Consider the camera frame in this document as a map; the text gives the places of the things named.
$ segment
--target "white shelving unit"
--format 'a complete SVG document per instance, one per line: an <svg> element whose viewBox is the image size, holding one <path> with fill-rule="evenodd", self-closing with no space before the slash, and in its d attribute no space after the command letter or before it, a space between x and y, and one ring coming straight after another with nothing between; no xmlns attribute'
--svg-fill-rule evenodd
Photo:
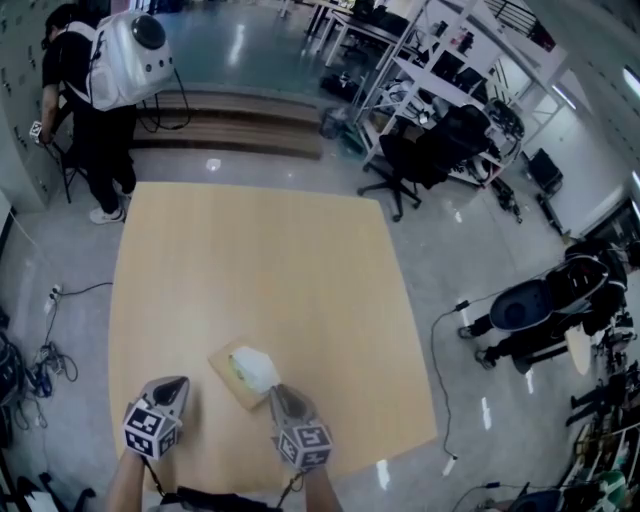
<svg viewBox="0 0 640 512"><path fill-rule="evenodd" d="M399 39L393 51L388 52L389 57L386 63L384 63L384 65L381 66L382 70L379 73L374 84L372 85L372 88L369 94L367 95L367 99L359 109L355 119L355 125L359 130L361 136L366 135L367 141L370 142L370 144L366 144L367 156L365 159L365 163L370 161L378 153L379 137L381 135L388 134L393 129L396 123L396 117L398 115L403 115L403 113L406 111L407 106L410 104L411 100L421 89L429 92L434 96L438 96L442 98L443 100L447 101L448 103L454 106L459 107L462 105L471 104L476 106L480 110L484 108L484 105L482 105L480 102L472 98L471 94L474 91L473 88L471 89L471 91L465 92L459 89L458 87L456 87L455 85L447 82L446 80L443 80L439 76L432 73L432 68L438 62L438 59L444 54L444 52L449 52L452 55L454 55L456 58L460 59L463 62L462 69L469 68L469 67L473 68L473 62L470 62L469 58L466 55L460 53L457 50L457 48L455 48L450 43L450 41L453 39L453 36L455 36L458 33L458 31L460 30L460 27L464 22L468 21L472 26L476 27L476 29L478 29L480 25L482 25L480 31L484 33L487 33L487 31L490 32L491 33L490 39L494 42L494 44L496 44L496 46L499 47L505 54L509 55L510 57L513 57L514 60L519 65L522 66L522 69L528 75L530 75L530 77L534 82L541 85L549 94L553 95L551 88L548 87L548 85L544 81L538 78L535 69L530 64L525 62L524 57L518 54L517 50L510 43L507 42L506 37L503 34L498 33L494 29L487 27L486 24L482 24L480 20L478 20L475 16L472 15L472 10L479 0L468 0L468 2L464 6L455 7L455 9L458 9L456 11L458 13L458 16L455 22L452 22L440 37L436 38L434 36L428 36L428 40L425 43L425 46L427 48L432 48L435 42L438 42L439 45L435 51L430 52L429 60L424 67L420 67L412 62L409 62L407 60L400 58L399 57L400 50L402 49L409 34L412 33L413 26L416 20L420 17L422 11L424 10L426 4L429 1L434 1L434 2L440 1L445 6L448 6L449 8L452 8L452 9L454 8L451 6L451 4L446 2L446 0L424 0L423 4L415 7L415 10L412 13L412 15L408 17L410 20L410 23L407 29L405 30L403 36ZM406 73L406 75L410 78L413 84L410 90L406 92L403 98L403 101L394 105L393 114L389 119L387 125L382 130L382 132L377 133L375 129L373 129L373 125L371 125L371 123L368 121L368 117L370 115L370 112L372 110L375 110L376 108L389 107L389 105L377 104L377 101L380 96L379 86L383 83L389 71L397 68L399 68L401 71ZM487 70L484 70L484 69L478 70L475 68L473 69L481 77L486 79L486 83L502 89L505 92L505 97L508 97L510 105L520 105L518 98L515 97L513 94L511 94L510 91L507 90L504 84L495 80L495 78L492 77L487 72ZM543 123L541 123L538 119L536 119L535 116L532 115L531 117L532 119L534 119L535 123L539 126L539 129L541 129L540 127L542 127ZM517 154L513 155L512 158L510 158L507 162L500 162L487 153L481 153L478 156L483 158L484 160L487 160L492 164L491 165L492 170L490 175L481 183L478 183L471 176L469 176L469 179L463 179L463 181L468 181L469 183L472 183L477 187L484 188L493 179L495 179L505 169L505 167L507 167L513 160L515 160L515 158L517 157ZM451 177L459 178L460 175L459 173L454 173L451 175Z"/></svg>

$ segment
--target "office chair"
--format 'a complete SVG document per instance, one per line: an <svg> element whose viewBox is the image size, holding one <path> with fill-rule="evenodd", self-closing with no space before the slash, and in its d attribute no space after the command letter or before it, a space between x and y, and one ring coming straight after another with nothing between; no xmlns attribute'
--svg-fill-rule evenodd
<svg viewBox="0 0 640 512"><path fill-rule="evenodd" d="M61 96L64 96L64 93L65 91L62 91L60 93ZM60 174L62 176L64 191L67 196L67 203L69 204L71 204L71 194L69 193L69 187L71 186L73 178L75 178L76 174L80 174L80 176L85 179L87 178L85 173L77 165L76 151L73 143L67 151L64 151L55 141L55 135L58 133L58 129L72 112L73 110L71 109L71 103L69 103L67 99L67 102L58 110L53 123L53 127L51 128L51 132L53 133L54 137L54 140L51 142L51 147L53 147L53 149L56 150L56 153L58 153L58 158L56 159L58 162L58 170L60 171Z"/></svg>
<svg viewBox="0 0 640 512"><path fill-rule="evenodd" d="M384 181L357 190L362 196L371 190L390 189L398 207L398 214L392 217L394 222L403 216L402 194L413 199L413 207L418 208L422 201L417 194L417 183L430 189L445 181L455 166L482 153L491 144L491 139L485 136L491 123L473 105L451 107L442 120L431 130L426 130L415 143L403 137L412 121L402 117L398 121L399 134L380 137L380 147L392 168L391 174L369 163L363 170L373 169ZM402 183L403 180L413 183L413 192Z"/></svg>

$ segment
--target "wooden platform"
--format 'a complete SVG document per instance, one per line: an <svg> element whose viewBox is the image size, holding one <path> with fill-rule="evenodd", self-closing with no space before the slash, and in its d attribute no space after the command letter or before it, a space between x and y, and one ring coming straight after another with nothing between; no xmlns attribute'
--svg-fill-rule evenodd
<svg viewBox="0 0 640 512"><path fill-rule="evenodd" d="M191 122L180 130L149 133L136 127L134 147L226 149L319 159L322 146L316 107L260 96L188 92ZM186 120L186 108L179 92L158 95L161 123L175 126ZM155 101L139 106L139 117L149 130L157 119Z"/></svg>

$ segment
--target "light wood tabletop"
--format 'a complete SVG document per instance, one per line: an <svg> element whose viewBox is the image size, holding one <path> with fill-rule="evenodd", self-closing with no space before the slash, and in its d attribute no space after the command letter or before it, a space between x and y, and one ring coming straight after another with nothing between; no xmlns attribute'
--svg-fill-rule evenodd
<svg viewBox="0 0 640 512"><path fill-rule="evenodd" d="M243 408L207 357L242 339L309 396L332 432L332 476L436 437L407 292L377 201L285 190L139 183L115 275L109 394L122 453L126 405L149 380L191 379L163 485L279 488L269 407Z"/></svg>

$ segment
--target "black cable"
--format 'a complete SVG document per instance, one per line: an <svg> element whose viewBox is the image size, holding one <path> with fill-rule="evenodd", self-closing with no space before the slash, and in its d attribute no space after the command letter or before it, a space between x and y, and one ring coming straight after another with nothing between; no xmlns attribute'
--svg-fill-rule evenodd
<svg viewBox="0 0 640 512"><path fill-rule="evenodd" d="M550 490L550 489L574 489L576 487L582 487L583 485L587 485L593 482L584 482L582 480L578 480L577 484L567 484L567 485L531 485L530 483L526 483L524 485L513 485L513 484L503 484L501 482L489 482L485 485L476 485L471 487L467 492L465 492L460 499L456 502L454 507L451 509L451 512L455 512L456 509L460 506L460 503L473 491L478 489L498 489L500 487L508 487L510 489L538 489L538 490Z"/></svg>
<svg viewBox="0 0 640 512"><path fill-rule="evenodd" d="M294 489L293 484L295 484L298 480L300 480L300 487L298 487L297 489ZM287 498L287 496L289 496L289 493L291 493L292 491L300 492L303 486L304 486L304 471L300 471L300 473L298 473L291 480L289 480L289 484L284 488L284 491L282 491L282 494L280 495L280 499L278 500L278 504L276 505L276 508L280 508L282 506L282 503Z"/></svg>
<svg viewBox="0 0 640 512"><path fill-rule="evenodd" d="M150 116L147 116L147 117L155 125L156 129L155 130L150 129L142 120L142 116L138 116L138 120L140 121L140 124L149 133L156 133L159 129L169 130L169 131L181 130L182 128L185 128L186 126L188 126L189 123L191 122L191 108L189 107L189 101L187 100L187 95L184 91L182 80L180 79L180 73L178 73L178 70L176 68L173 68L173 73L176 75L176 79L178 80L178 84L180 85L180 93L182 94L182 101L184 101L184 106L187 111L187 120L184 123L179 123L174 126L163 125L160 119L160 105L158 103L158 95L155 94L154 96L155 96L155 102L156 102L156 111L158 113L158 120L156 121ZM147 109L146 102L143 101L142 104L144 105L144 108L146 110Z"/></svg>
<svg viewBox="0 0 640 512"><path fill-rule="evenodd" d="M154 95L155 99L156 99L156 112L158 113L158 120L154 120L151 118L151 116L149 116L149 120L156 126L155 130L152 130L150 128L147 127L147 125L145 124L145 122L142 120L142 116L138 117L138 121L140 121L140 124L142 125L142 127L145 129L145 131L149 132L149 133L157 133L158 130L160 129L160 105L158 104L158 95L155 94ZM147 102L145 100L142 100L142 106L144 107L145 110L147 109Z"/></svg>
<svg viewBox="0 0 640 512"><path fill-rule="evenodd" d="M456 512L457 508L460 506L460 503L462 503L462 501L469 496L469 494L471 494L473 491L476 491L478 489L485 489L486 487L484 485L477 485L475 487L472 487L471 489L469 489L467 492L465 492L460 499L456 502L456 504L453 506L453 508L451 509L451 512Z"/></svg>
<svg viewBox="0 0 640 512"><path fill-rule="evenodd" d="M541 272L540 274L532 277L531 279L535 279L536 277L544 274L547 271ZM471 302L469 301L462 301L460 304L458 304L455 308L453 308L451 311L447 311L446 313L442 313L438 318L436 318L436 320L431 324L431 339L430 339L430 344L431 344L431 357L433 358L433 367L436 370L436 375L438 376L438 383L440 384L440 388L442 389L442 392L444 394L444 405L447 408L447 428L445 431L445 435L444 435L444 442L442 443L442 449L444 450L444 452L449 455L453 460L458 460L458 456L456 454L454 454L452 451L450 451L447 448L447 442L449 441L449 435L451 434L451 419L452 419L452 414L451 414L451 407L449 406L449 392L447 391L447 388L444 385L444 381L442 379L442 374L440 373L440 369L438 368L438 359L436 358L436 350L435 350L435 338L434 338L434 334L435 334L435 329L436 329L436 325L438 325L438 322L440 322L440 320L442 320L445 316L449 316L453 313L456 312L460 312L463 309L467 309L471 304L475 304L476 302L482 302L485 301L487 299L491 299L492 297L495 297L496 295L500 295L501 293L504 293L505 291L511 289L512 287L509 286L507 288L504 288L503 290L500 290L498 292L492 293L490 295L487 295L486 297L482 297L480 299L475 299L472 300Z"/></svg>
<svg viewBox="0 0 640 512"><path fill-rule="evenodd" d="M450 455L453 460L457 460L458 456L449 451L447 448L447 441L449 441L449 434L451 433L451 407L449 406L449 392L447 388L444 386L444 382L442 380L442 374L440 373L440 369L438 368L438 360L436 359L436 344L434 343L434 331L436 330L436 325L438 322L442 320L445 316L449 316L455 313L456 310L452 309L446 313L442 313L436 321L431 324L431 357L433 358L433 367L436 370L436 375L438 376L438 382L440 383L440 387L442 388L442 392L444 393L444 405L447 408L447 430L444 435L444 443L442 444L442 448L447 455Z"/></svg>
<svg viewBox="0 0 640 512"><path fill-rule="evenodd" d="M56 315L58 314L58 301L53 301L53 317L51 318L51 324L49 324L49 328L47 329L47 335L44 338L44 344L49 343L49 336L51 335L51 331L53 330L53 322L56 321Z"/></svg>
<svg viewBox="0 0 640 512"><path fill-rule="evenodd" d="M98 284L94 284L93 286L89 286L84 290L78 290L76 292L58 293L58 295L60 297L71 297L72 295L81 295L83 293L89 292L91 290L94 290L95 288L99 288L100 286L111 286L111 285L113 285L113 281L105 281L104 283L98 283Z"/></svg>
<svg viewBox="0 0 640 512"><path fill-rule="evenodd" d="M167 493L164 492L164 489L162 488L162 484L160 483L160 479L158 478L158 475L156 475L156 472L153 470L153 468L151 467L151 464L149 464L149 461L144 455L140 455L140 458L142 459L142 462L144 463L146 468L149 470L149 473L151 473L151 478L153 479L153 483L156 486L156 490L158 491L158 494L160 494L160 496L164 498Z"/></svg>

